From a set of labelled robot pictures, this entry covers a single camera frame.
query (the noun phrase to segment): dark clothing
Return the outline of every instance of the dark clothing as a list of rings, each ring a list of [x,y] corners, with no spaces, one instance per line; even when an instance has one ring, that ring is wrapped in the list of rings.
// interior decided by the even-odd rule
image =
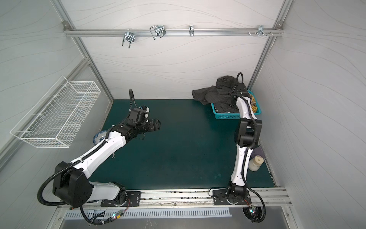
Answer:
[[[237,80],[229,75],[220,77],[216,81],[216,86],[193,90],[193,99],[203,105],[213,103],[217,113],[239,113],[238,108],[227,104],[236,82]]]

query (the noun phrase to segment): teal plastic basket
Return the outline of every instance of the teal plastic basket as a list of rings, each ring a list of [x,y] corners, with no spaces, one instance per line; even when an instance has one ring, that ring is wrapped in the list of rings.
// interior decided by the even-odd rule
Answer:
[[[255,99],[255,101],[257,103],[258,110],[257,110],[256,113],[254,113],[254,115],[261,114],[262,111],[261,111],[261,108],[259,106],[259,103],[258,103],[257,98],[255,97],[255,95],[253,94],[253,92],[251,92],[250,90],[248,90],[248,92],[254,96],[254,99]],[[217,113],[215,111],[215,106],[213,105],[213,103],[211,103],[211,107],[212,107],[213,113],[215,114],[215,118],[216,119],[240,119],[240,114],[239,113]]]

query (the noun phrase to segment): dark green table surface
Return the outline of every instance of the dark green table surface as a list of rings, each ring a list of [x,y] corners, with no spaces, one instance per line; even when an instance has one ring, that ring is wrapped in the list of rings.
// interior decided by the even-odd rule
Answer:
[[[136,100],[150,108],[161,129],[133,139],[108,158],[90,181],[118,182],[127,189],[225,187],[234,169],[234,130],[238,119],[215,119],[211,106],[190,99]],[[104,130],[128,114],[129,100],[115,100]],[[248,170],[248,185],[274,187],[263,164]]]

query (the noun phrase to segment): white wire basket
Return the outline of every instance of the white wire basket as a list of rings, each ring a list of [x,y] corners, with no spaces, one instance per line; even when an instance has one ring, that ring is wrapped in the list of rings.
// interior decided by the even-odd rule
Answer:
[[[37,148],[68,148],[99,94],[94,81],[62,76],[10,133]]]

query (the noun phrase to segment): plastic bottle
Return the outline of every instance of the plastic bottle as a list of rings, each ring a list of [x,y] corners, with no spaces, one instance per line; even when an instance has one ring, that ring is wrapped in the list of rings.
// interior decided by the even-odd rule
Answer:
[[[263,162],[264,159],[261,156],[257,155],[249,161],[248,168],[251,171],[255,172],[259,169],[259,167],[263,164]]]

